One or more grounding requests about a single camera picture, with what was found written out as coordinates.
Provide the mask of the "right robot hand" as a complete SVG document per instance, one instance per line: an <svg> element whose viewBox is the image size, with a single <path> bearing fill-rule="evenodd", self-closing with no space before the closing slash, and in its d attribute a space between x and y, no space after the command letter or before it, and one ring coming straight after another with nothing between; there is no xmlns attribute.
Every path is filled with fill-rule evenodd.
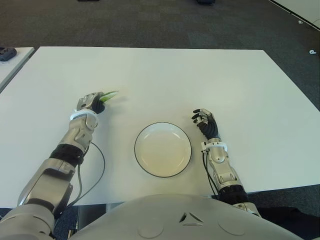
<svg viewBox="0 0 320 240"><path fill-rule="evenodd" d="M193 123L199 128L207 140L220 138L218 126L213 114L204 108L195 109L192 116Z"/></svg>

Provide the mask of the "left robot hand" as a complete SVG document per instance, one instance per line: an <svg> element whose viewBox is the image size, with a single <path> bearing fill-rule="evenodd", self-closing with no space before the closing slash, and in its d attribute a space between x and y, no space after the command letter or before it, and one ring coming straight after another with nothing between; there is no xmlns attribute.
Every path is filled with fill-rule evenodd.
<svg viewBox="0 0 320 240"><path fill-rule="evenodd" d="M96 114L102 113L105 110L104 103L100 100L102 95L103 92L93 92L80 98L76 105L76 111L88 109Z"/></svg>

